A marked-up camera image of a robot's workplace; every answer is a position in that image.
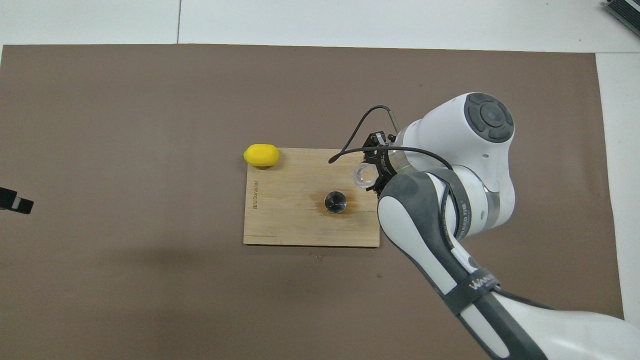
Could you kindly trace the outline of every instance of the black object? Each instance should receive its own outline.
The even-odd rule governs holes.
[[[640,0],[608,0],[605,9],[640,37]]]
[[[324,197],[324,206],[332,214],[339,214],[347,207],[347,197],[341,192],[330,192]]]
[[[18,193],[0,188],[0,209],[7,209],[21,214],[30,214],[33,201],[18,197]]]
[[[382,147],[384,146],[385,141],[386,139],[384,132],[378,131],[369,134],[369,137],[364,142],[362,147]],[[364,162],[373,164],[378,169],[378,178],[372,186],[367,188],[367,191],[374,190],[378,196],[382,192],[382,189],[384,189],[387,182],[397,174],[389,163],[388,157],[388,151],[382,149],[364,152]]]

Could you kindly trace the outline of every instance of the white tabletop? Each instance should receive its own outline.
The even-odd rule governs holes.
[[[640,327],[640,37],[603,4],[7,0],[0,2],[0,45],[179,42],[596,53],[623,310]]]

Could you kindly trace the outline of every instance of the wooden cutting board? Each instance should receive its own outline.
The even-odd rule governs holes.
[[[339,150],[280,148],[272,167],[248,165],[244,207],[244,243],[341,247],[380,246],[377,197],[353,183],[362,153],[347,154],[333,164]],[[347,206],[329,213],[324,197],[342,192]]]

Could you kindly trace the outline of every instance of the yellow lemon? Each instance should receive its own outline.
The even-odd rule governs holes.
[[[255,143],[244,151],[242,157],[254,167],[270,167],[280,159],[280,151],[270,143]]]

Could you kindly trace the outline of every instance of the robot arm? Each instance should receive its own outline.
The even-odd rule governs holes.
[[[378,194],[383,231],[492,359],[638,359],[637,328],[509,294],[458,242],[511,216],[508,151],[514,130],[499,100],[469,93],[390,136],[389,146],[373,133],[362,148],[369,163],[363,166],[377,169],[368,190]]]
[[[448,203],[447,210],[456,206],[445,187],[429,172],[396,175],[382,191],[378,218],[389,240],[413,261],[492,359],[638,358],[640,331],[622,320],[545,309],[501,295],[495,277],[468,256],[452,227],[441,226],[442,202]]]

